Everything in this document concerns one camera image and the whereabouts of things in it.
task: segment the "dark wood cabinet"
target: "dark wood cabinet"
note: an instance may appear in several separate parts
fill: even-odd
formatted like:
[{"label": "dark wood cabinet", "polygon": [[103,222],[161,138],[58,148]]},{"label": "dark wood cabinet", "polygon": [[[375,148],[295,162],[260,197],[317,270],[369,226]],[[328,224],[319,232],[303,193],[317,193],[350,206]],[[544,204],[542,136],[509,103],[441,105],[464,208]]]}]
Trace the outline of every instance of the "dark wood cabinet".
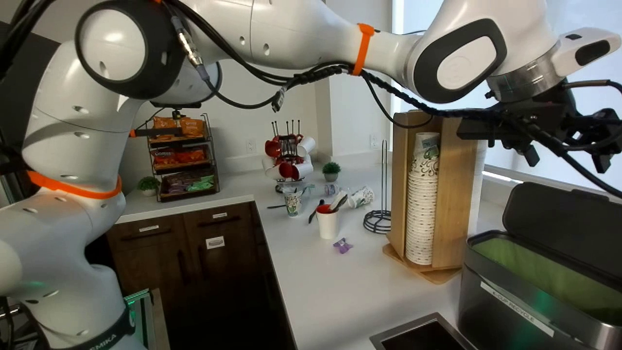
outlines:
[{"label": "dark wood cabinet", "polygon": [[219,282],[260,274],[247,204],[184,214],[182,224],[200,280]]},{"label": "dark wood cabinet", "polygon": [[107,237],[124,294],[159,288],[167,313],[181,307],[190,272],[179,216],[120,224]]},{"label": "dark wood cabinet", "polygon": [[107,241],[124,294],[161,290],[173,350],[295,348],[254,204],[118,224]]}]

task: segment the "sink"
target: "sink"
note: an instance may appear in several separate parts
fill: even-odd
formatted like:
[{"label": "sink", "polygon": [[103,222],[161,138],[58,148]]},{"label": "sink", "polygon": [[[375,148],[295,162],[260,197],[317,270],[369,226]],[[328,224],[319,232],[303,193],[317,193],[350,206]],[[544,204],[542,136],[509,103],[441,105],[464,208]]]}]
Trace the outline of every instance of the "sink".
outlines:
[{"label": "sink", "polygon": [[474,350],[439,313],[369,337],[377,350]]}]

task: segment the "orange ring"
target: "orange ring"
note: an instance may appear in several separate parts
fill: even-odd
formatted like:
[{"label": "orange ring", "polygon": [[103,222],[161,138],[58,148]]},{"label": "orange ring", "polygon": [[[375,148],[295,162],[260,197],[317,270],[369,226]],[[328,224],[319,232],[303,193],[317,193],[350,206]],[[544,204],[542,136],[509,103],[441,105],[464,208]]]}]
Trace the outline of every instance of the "orange ring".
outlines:
[{"label": "orange ring", "polygon": [[97,191],[87,191],[87,189],[79,189],[79,187],[72,187],[68,183],[60,183],[56,179],[48,179],[37,171],[27,171],[27,177],[31,179],[33,185],[37,187],[44,187],[44,189],[50,189],[50,191],[64,191],[64,193],[70,193],[70,195],[78,195],[78,197],[83,197],[83,198],[97,198],[97,200],[107,200],[107,198],[113,198],[116,197],[120,191],[122,191],[122,181],[120,177],[116,179],[116,187],[109,193],[97,193]]},{"label": "orange ring", "polygon": [[357,57],[352,68],[352,76],[359,76],[363,72],[369,41],[371,41],[371,35],[375,33],[375,29],[367,23],[357,23],[357,29],[361,31],[361,45],[357,47]]}]

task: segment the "kitchen counter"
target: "kitchen counter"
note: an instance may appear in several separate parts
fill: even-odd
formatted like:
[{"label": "kitchen counter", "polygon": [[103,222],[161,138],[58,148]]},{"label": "kitchen counter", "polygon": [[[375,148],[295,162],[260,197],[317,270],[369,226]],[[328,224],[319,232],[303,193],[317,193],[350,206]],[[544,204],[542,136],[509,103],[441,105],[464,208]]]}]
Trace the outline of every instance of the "kitchen counter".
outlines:
[{"label": "kitchen counter", "polygon": [[383,253],[385,235],[369,233],[361,226],[363,216],[381,206],[379,177],[379,167],[344,165],[340,173],[338,185],[344,191],[371,187],[377,195],[369,208],[338,212],[338,239],[346,237],[354,245],[346,255],[336,253],[332,241],[319,237],[317,220],[307,224],[307,216],[324,195],[320,173],[307,179],[315,189],[295,218],[284,208],[266,208],[282,204],[268,175],[243,173],[223,177],[217,195],[179,202],[155,202],[151,197],[132,193],[118,224],[254,202],[297,346],[373,350],[371,335],[427,313],[437,311],[455,325],[459,302],[459,276],[441,286],[425,282]]}]

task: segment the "spice rack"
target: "spice rack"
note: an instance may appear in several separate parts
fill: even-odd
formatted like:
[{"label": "spice rack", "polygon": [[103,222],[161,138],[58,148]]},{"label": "spice rack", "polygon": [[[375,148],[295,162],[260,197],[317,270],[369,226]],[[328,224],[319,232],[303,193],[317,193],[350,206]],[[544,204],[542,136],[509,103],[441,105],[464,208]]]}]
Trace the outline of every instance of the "spice rack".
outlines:
[{"label": "spice rack", "polygon": [[219,191],[214,138],[206,117],[153,117],[149,128],[148,150],[151,171],[159,179],[159,202]]}]

